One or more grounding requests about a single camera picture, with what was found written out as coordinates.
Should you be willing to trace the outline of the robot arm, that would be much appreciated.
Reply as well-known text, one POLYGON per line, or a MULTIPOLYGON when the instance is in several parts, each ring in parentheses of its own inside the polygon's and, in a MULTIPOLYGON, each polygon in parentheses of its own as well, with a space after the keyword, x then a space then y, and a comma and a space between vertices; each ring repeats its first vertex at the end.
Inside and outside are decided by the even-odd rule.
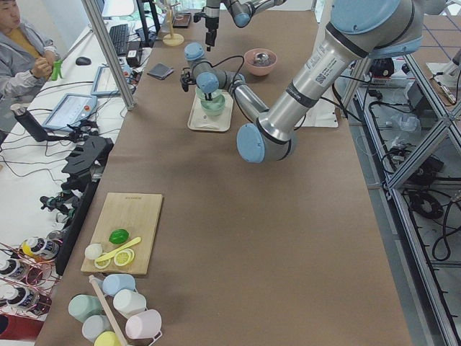
POLYGON ((205 19, 207 29, 205 45, 208 52, 215 47, 220 22, 220 8, 223 5, 231 15, 236 27, 243 28, 258 13, 275 6, 281 6, 285 0, 239 1, 239 0, 208 0, 201 12, 194 15, 194 22, 205 19))
POLYGON ((419 49, 427 1, 334 1, 325 38, 272 107, 242 75, 212 66, 199 43, 184 49, 195 84, 211 97, 225 89, 251 119, 237 133, 240 156, 250 163, 279 161, 295 150, 295 125, 352 61, 403 56, 419 49))

